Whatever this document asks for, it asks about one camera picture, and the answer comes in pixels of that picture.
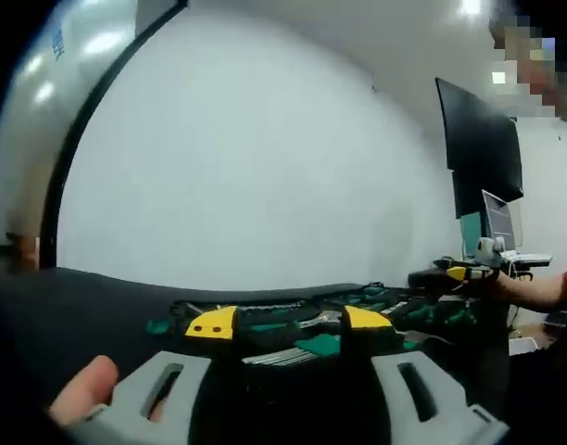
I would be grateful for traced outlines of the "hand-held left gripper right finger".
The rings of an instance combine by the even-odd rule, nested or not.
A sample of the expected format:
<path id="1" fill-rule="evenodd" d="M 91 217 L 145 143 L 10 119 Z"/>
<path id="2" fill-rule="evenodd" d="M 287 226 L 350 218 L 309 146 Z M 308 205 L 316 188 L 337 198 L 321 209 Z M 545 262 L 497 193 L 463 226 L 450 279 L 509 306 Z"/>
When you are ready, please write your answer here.
<path id="1" fill-rule="evenodd" d="M 499 444 L 506 424 L 470 404 L 462 384 L 404 339 L 379 312 L 346 305 L 340 359 L 346 400 L 368 444 Z"/>

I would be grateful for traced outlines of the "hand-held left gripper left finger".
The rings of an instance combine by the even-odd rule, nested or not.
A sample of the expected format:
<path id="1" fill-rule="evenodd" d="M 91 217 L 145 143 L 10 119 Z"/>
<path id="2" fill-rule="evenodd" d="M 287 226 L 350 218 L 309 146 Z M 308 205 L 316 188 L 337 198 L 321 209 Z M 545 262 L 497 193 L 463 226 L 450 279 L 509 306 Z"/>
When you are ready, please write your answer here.
<path id="1" fill-rule="evenodd" d="M 78 444 L 186 444 L 195 400 L 211 359 L 161 351 L 120 381 L 109 405 L 99 404 L 70 427 Z M 171 374 L 176 378 L 159 421 L 148 418 Z"/>

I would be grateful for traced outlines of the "person's left hand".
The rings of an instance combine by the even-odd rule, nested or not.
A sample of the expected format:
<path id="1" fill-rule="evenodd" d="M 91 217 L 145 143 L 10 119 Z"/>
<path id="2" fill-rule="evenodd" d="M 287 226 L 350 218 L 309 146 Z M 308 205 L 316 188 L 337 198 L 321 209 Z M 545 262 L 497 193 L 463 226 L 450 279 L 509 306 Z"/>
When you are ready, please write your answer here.
<path id="1" fill-rule="evenodd" d="M 59 425 L 71 425 L 96 405 L 107 403 L 118 380 L 116 364 L 107 356 L 98 355 L 60 391 L 49 413 Z"/>

